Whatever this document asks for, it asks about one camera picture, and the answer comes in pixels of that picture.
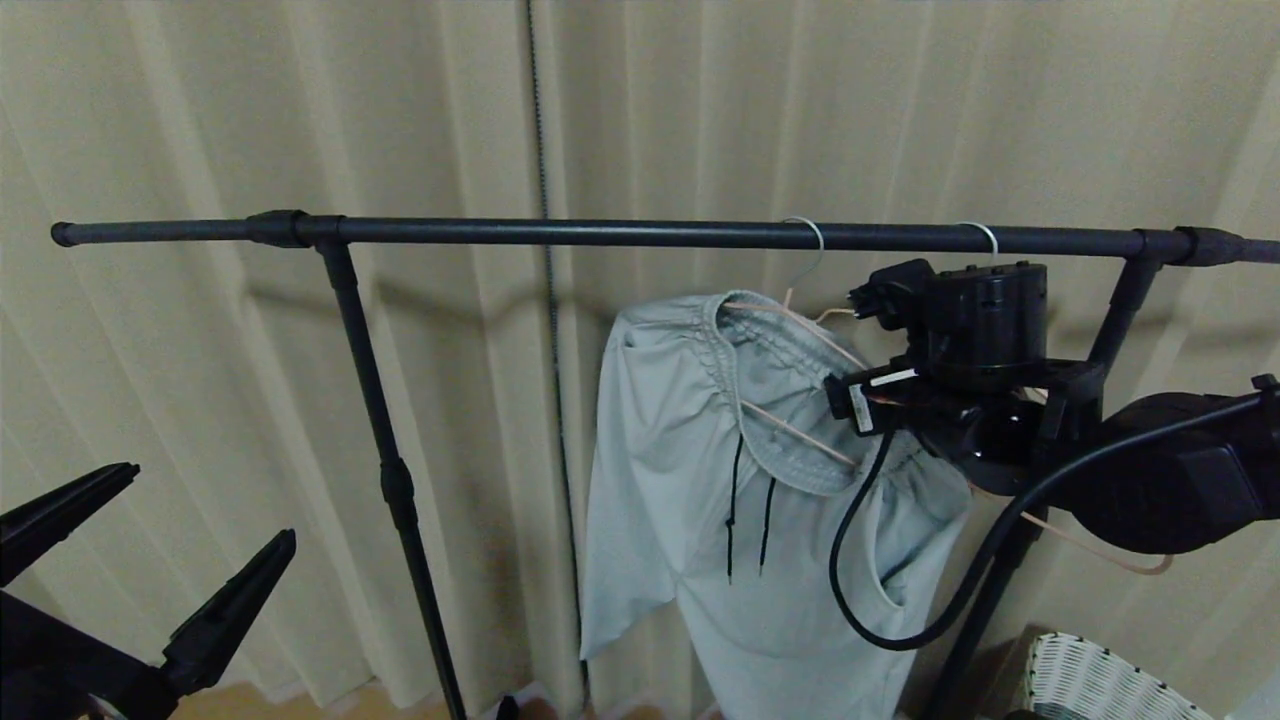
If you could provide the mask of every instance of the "clothing rack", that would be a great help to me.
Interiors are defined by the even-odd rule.
[[[1134,314],[1162,265],[1207,266],[1236,261],[1280,264],[1280,242],[1249,240],[1212,228],[1119,231],[838,223],[824,223],[820,227],[826,250],[987,252],[991,250],[989,231],[998,238],[1004,252],[1124,259],[1124,272],[1089,354],[1091,360],[1108,365],[1116,357]],[[308,215],[301,210],[273,210],[239,220],[56,223],[50,233],[64,247],[114,242],[248,240],[275,247],[311,247],[324,258],[378,446],[383,498],[399,533],[445,705],[453,720],[463,720],[466,708],[419,532],[413,482],[397,447],[348,245],[372,242],[768,250],[814,247],[814,233],[809,227],[785,223],[347,218]],[[922,719],[938,717],[947,708],[1009,580],[1037,537],[1038,528],[1019,523],[1018,529],[1000,546]]]

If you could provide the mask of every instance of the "hanger hook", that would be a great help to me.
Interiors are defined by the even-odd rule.
[[[809,273],[817,270],[818,265],[822,264],[822,256],[823,256],[824,252],[827,252],[827,238],[822,237],[822,231],[818,229],[818,223],[810,220],[809,218],[801,218],[800,215],[791,215],[790,218],[783,218],[782,222],[783,223],[804,223],[804,224],[809,225],[809,229],[813,231],[813,234],[818,236],[818,256],[814,258],[813,263],[808,268],[805,268],[804,270],[801,270],[800,274],[797,274],[796,277],[791,278],[791,282],[787,283],[787,301],[783,302],[783,307],[786,307],[786,306],[791,305],[791,302],[790,302],[791,301],[791,291],[796,286],[800,284],[800,281],[803,281],[805,275],[808,275]]]
[[[995,263],[1000,258],[1000,241],[996,240],[996,233],[991,232],[991,228],[982,223],[956,223],[957,225],[969,225],[970,228],[978,228],[987,233],[987,240],[991,241],[991,261]]]

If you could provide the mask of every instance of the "black cable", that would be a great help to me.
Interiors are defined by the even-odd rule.
[[[858,497],[854,498],[854,503],[850,505],[849,511],[845,512],[845,518],[840,524],[840,529],[836,532],[836,542],[831,548],[831,561],[828,562],[828,578],[831,579],[831,591],[836,596],[836,603],[840,606],[840,612],[849,621],[849,625],[858,632],[867,642],[874,644],[876,647],[882,647],[884,650],[892,651],[909,651],[919,650],[931,642],[942,637],[951,625],[955,624],[960,612],[969,605],[969,598],[973,597],[974,591],[978,587],[979,580],[987,571],[987,566],[995,557],[996,551],[1000,550],[1001,543],[1005,542],[1005,536],[1012,529],[1014,524],[1018,523],[1020,515],[1044,501],[1044,498],[1053,492],[1062,483],[1064,479],[1070,477],[1073,473],[1080,468],[1102,460],[1108,455],[1120,452],[1121,450],[1128,450],[1135,445],[1142,445],[1155,439],[1160,439],[1174,433],[1188,430],[1192,428],[1198,428],[1208,423],[1215,423],[1219,420],[1225,420],[1233,415],[1238,415],[1247,410],[1253,409],[1262,400],[1262,393],[1256,392],[1253,395],[1247,395],[1244,397],[1236,398],[1228,405],[1210,410],[1201,415],[1193,418],[1187,418],[1164,425],[1161,428],[1152,428],[1126,438],[1121,438],[1107,445],[1094,447],[1093,450],[1076,456],[1074,460],[1060,465],[1057,469],[1044,475],[1042,479],[1030,483],[1029,487],[1023,491],[1021,495],[1015,496],[1005,510],[1001,511],[996,521],[992,523],[991,529],[987,530],[987,537],[983,538],[982,544],[978,546],[978,552],[974,553],[973,560],[969,562],[969,569],[965,571],[964,579],[960,580],[960,587],[956,589],[955,594],[951,596],[951,601],[947,606],[938,614],[938,618],[925,629],[908,638],[884,638],[877,635],[876,633],[868,630],[858,618],[854,616],[852,610],[849,609],[849,603],[845,602],[845,594],[840,589],[840,575],[837,573],[838,560],[840,560],[840,546],[845,538],[845,532],[849,529],[849,523],[854,518],[854,512],[861,503],[863,498],[867,496],[870,488],[872,480],[876,479],[876,474],[879,471],[881,465],[883,465],[884,456],[888,454],[886,446],[892,437],[895,427],[891,427],[888,432],[884,433],[884,439],[881,442],[879,452],[876,455],[876,462],[872,465],[872,470],[867,477],[867,483],[863,488],[858,491]]]

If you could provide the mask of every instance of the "black drawstring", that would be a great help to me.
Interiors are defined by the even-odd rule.
[[[733,454],[733,487],[728,496],[728,520],[724,527],[728,529],[728,583],[733,584],[733,523],[737,519],[737,461],[742,457],[742,436],[737,436],[737,452]]]
[[[777,478],[769,478],[769,495],[764,498],[764,537],[760,538],[760,574],[764,574],[764,551],[769,548],[769,511],[773,510],[773,488],[778,487]]]

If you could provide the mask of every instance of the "basket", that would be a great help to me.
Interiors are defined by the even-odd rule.
[[[1032,644],[1023,708],[1050,720],[1213,720],[1110,650],[1062,633]]]

